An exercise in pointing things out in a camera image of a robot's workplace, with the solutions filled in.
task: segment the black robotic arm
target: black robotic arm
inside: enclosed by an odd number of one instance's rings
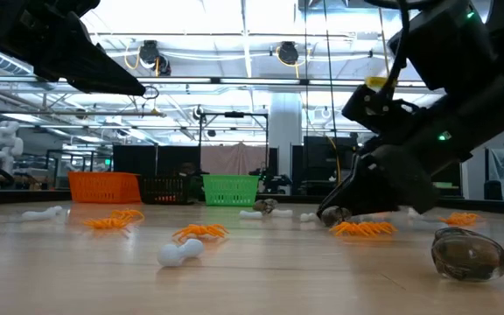
[[[395,62],[405,55],[429,89],[443,88],[446,95],[414,109],[393,101],[393,88],[356,89],[342,115],[377,136],[318,208],[326,225],[348,215],[396,211],[398,205],[430,210],[437,198],[431,175],[466,161],[474,148],[504,131],[504,1],[492,2],[487,25],[469,0],[417,2],[419,14],[388,44]]]
[[[93,45],[80,21],[100,0],[0,0],[0,52],[31,64],[50,82],[80,91],[143,95],[145,88]]]

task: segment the green indicator light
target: green indicator light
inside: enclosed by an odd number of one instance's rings
[[[448,131],[445,131],[442,134],[438,135],[438,141],[445,141],[450,138],[452,138],[452,136]]]

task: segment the yellow cable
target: yellow cable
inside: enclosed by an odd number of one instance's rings
[[[158,67],[160,66],[161,64],[161,59],[159,57],[156,57],[155,58],[155,76],[158,77],[159,75],[159,71],[158,71]]]
[[[136,65],[135,66],[130,65],[130,63],[128,62],[127,52],[129,49],[130,49],[130,46],[126,45],[126,54],[123,55],[123,62],[126,64],[126,67],[128,67],[129,69],[136,70],[137,66],[139,66],[139,51],[141,51],[141,46],[139,46],[137,48],[137,56],[136,56]]]
[[[276,48],[276,57],[277,57],[277,60],[279,60],[279,62],[281,62],[282,64],[284,64],[287,67],[301,67],[302,65],[304,65],[306,63],[306,60],[308,59],[308,56],[311,55],[311,50],[309,49],[306,54],[307,54],[307,56],[306,56],[307,58],[303,61],[303,63],[301,63],[301,64],[298,65],[297,62],[295,61],[294,65],[287,65],[286,63],[284,63],[283,60],[281,60],[281,58],[279,58],[279,47]]]

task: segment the clear glass object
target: clear glass object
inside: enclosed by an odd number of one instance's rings
[[[459,227],[439,229],[431,255],[443,277],[488,281],[504,275],[504,249],[496,241]]]

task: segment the beige curtain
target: beige curtain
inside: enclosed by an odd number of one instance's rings
[[[232,146],[201,147],[201,169],[220,175],[248,175],[250,171],[265,166],[265,147]]]

